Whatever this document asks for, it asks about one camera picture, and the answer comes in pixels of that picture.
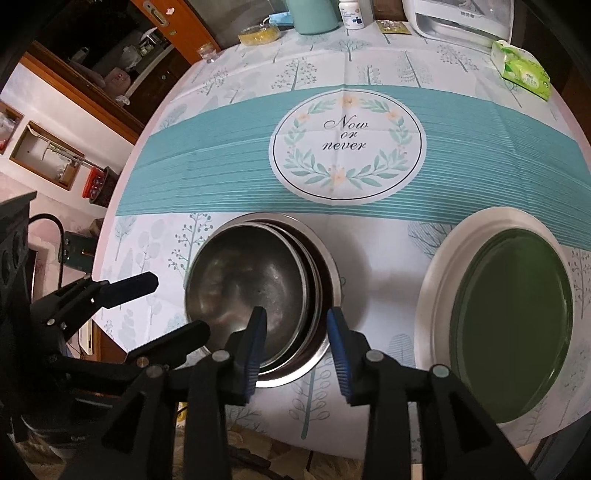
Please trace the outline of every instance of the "green plate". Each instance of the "green plate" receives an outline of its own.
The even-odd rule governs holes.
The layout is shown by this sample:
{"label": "green plate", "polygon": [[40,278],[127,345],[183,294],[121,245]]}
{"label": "green plate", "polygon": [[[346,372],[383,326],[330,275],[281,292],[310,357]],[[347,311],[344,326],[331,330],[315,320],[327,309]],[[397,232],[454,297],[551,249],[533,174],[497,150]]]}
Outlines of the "green plate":
{"label": "green plate", "polygon": [[497,422],[532,409],[569,348],[573,302],[550,244],[523,229],[492,237],[474,256],[450,323],[452,370]]}

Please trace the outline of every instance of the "stainless steel bowl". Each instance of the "stainless steel bowl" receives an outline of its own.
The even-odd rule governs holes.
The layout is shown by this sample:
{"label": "stainless steel bowl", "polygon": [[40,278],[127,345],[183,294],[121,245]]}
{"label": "stainless steel bowl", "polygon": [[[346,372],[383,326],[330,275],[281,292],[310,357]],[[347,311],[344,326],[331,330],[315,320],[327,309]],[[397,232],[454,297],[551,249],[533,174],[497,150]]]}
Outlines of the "stainless steel bowl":
{"label": "stainless steel bowl", "polygon": [[267,311],[266,366],[286,353],[309,317],[309,284],[298,252],[275,229],[226,223],[200,248],[189,272],[189,320],[206,322],[209,351],[223,348],[248,324],[253,307]]}
{"label": "stainless steel bowl", "polygon": [[281,357],[279,357],[275,362],[270,365],[267,365],[265,368],[261,368],[261,373],[270,374],[290,361],[294,358],[298,357],[299,354],[304,351],[304,349],[310,344],[312,338],[314,337],[314,333],[318,327],[318,322],[320,320],[320,313],[322,309],[322,282],[320,280],[320,273],[318,272],[318,268],[316,267],[316,263],[314,259],[308,252],[308,249],[304,246],[302,242],[300,242],[296,237],[294,237],[291,233],[289,233],[284,228],[273,225],[272,223],[268,223],[270,227],[277,230],[281,235],[289,240],[291,246],[295,248],[295,250],[301,255],[302,259],[304,260],[304,266],[306,267],[306,271],[308,273],[310,291],[308,292],[310,298],[310,314],[308,315],[308,321],[304,325],[304,328],[300,332],[300,336],[298,339],[293,343],[293,345],[287,350]]}
{"label": "stainless steel bowl", "polygon": [[231,220],[226,225],[243,222],[265,222],[280,226],[296,237],[308,250],[320,274],[323,286],[320,321],[310,343],[298,357],[272,372],[259,374],[259,388],[279,387],[308,373],[322,359],[329,348],[326,334],[326,313],[333,306],[340,306],[342,289],[335,260],[314,231],[299,220],[280,213],[249,213]]}

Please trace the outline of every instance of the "black cable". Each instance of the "black cable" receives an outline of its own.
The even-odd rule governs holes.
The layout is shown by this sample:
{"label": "black cable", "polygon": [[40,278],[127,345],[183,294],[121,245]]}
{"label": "black cable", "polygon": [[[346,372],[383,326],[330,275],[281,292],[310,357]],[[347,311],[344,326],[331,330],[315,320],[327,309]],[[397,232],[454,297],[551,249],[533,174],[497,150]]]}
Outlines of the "black cable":
{"label": "black cable", "polygon": [[57,288],[61,288],[61,282],[64,277],[64,226],[61,224],[60,219],[50,213],[39,213],[29,218],[29,225],[37,220],[51,220],[60,229],[60,252],[57,256],[57,260],[60,263],[60,274],[57,279]]}

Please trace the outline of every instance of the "screw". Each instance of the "screw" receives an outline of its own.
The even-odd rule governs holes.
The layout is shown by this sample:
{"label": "screw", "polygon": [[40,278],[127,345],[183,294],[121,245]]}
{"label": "screw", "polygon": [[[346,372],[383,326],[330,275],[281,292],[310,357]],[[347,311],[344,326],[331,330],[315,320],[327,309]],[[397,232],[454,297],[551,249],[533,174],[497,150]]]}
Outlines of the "screw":
{"label": "screw", "polygon": [[435,365],[433,375],[439,378],[446,378],[449,375],[449,369],[445,365]]}
{"label": "screw", "polygon": [[379,350],[370,350],[365,354],[365,358],[370,362],[381,362],[384,359],[384,354]]}
{"label": "screw", "polygon": [[140,367],[140,368],[144,368],[147,367],[150,364],[150,360],[148,359],[147,356],[140,356],[136,361],[135,364]]}
{"label": "screw", "polygon": [[212,353],[212,358],[214,362],[225,362],[230,358],[230,354],[225,350],[216,350]]}
{"label": "screw", "polygon": [[146,375],[148,375],[148,377],[150,377],[150,378],[158,378],[163,373],[164,373],[164,370],[160,365],[150,365],[146,369]]}

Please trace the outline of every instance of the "green tissue package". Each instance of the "green tissue package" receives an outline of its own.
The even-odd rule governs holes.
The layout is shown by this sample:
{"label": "green tissue package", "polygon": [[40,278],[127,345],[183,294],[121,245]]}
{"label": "green tissue package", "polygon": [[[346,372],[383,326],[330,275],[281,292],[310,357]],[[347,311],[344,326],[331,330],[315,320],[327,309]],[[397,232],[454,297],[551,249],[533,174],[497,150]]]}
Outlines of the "green tissue package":
{"label": "green tissue package", "polygon": [[550,77],[530,52],[498,40],[492,44],[491,59],[504,79],[548,101]]}

